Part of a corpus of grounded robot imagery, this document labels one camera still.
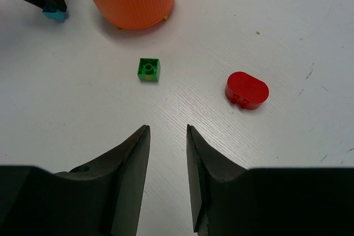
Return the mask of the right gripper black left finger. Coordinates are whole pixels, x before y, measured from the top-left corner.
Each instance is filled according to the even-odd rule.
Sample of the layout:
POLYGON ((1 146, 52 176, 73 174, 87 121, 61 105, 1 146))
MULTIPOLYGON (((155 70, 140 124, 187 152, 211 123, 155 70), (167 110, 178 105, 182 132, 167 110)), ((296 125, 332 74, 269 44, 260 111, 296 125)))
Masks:
POLYGON ((136 235, 150 128, 68 172, 1 166, 2 235, 136 235))

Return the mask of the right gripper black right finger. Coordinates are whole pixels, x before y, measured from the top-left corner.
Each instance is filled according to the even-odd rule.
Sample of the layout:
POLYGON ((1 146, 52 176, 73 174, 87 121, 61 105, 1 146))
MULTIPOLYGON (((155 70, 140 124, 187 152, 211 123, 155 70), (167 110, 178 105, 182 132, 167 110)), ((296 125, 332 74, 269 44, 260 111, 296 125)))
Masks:
POLYGON ((353 168, 245 169, 192 125, 186 152, 198 235, 352 235, 353 168))

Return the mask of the small blue lego brick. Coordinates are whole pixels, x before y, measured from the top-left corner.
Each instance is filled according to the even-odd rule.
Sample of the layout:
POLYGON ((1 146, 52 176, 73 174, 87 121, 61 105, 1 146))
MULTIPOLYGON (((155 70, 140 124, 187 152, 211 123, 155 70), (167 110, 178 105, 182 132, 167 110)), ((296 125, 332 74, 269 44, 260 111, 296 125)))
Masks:
POLYGON ((47 3, 42 13, 49 19, 63 22, 67 18, 67 13, 59 10, 54 5, 47 3))

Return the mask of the red rounded lego piece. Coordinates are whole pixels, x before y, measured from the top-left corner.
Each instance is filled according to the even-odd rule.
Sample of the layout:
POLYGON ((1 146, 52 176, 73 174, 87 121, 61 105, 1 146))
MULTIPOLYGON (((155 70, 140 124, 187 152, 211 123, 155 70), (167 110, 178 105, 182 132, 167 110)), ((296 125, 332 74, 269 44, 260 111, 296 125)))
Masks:
POLYGON ((225 96, 242 109, 256 110, 267 100, 269 88, 265 82, 239 71, 228 77, 225 96))

